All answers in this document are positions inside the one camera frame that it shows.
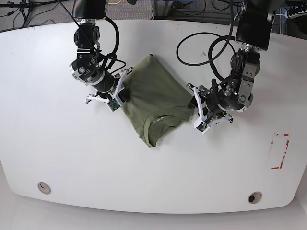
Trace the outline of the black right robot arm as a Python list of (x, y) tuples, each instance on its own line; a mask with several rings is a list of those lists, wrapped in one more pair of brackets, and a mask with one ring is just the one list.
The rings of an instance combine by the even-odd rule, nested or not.
[[(132, 69), (122, 67), (121, 73), (109, 71), (118, 60), (116, 52), (119, 47), (119, 29), (107, 17), (107, 5), (106, 0), (74, 1), (72, 18), (78, 26), (74, 34), (77, 56), (70, 64), (70, 71), (77, 81), (95, 89), (94, 93), (86, 97), (87, 104), (97, 100), (105, 103), (111, 111), (115, 111), (130, 98), (124, 86), (124, 79)], [(101, 19), (105, 19), (115, 29), (115, 46), (107, 55), (103, 55), (100, 50), (100, 31), (96, 21)]]

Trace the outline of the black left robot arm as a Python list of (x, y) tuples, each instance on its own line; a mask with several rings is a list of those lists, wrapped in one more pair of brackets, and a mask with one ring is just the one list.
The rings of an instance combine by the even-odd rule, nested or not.
[[(281, 4), (278, 0), (245, 0), (236, 35), (218, 36), (210, 45), (207, 63), (215, 75), (211, 87), (187, 85), (194, 92), (189, 106), (198, 109), (194, 127), (200, 132), (224, 120), (233, 122), (229, 111), (243, 112), (250, 107), (254, 78), (260, 70), (259, 51), (268, 49), (276, 10)], [(212, 52), (219, 42), (229, 45), (231, 40), (241, 43), (242, 47), (232, 55), (230, 74), (224, 78), (216, 69), (217, 57)]]

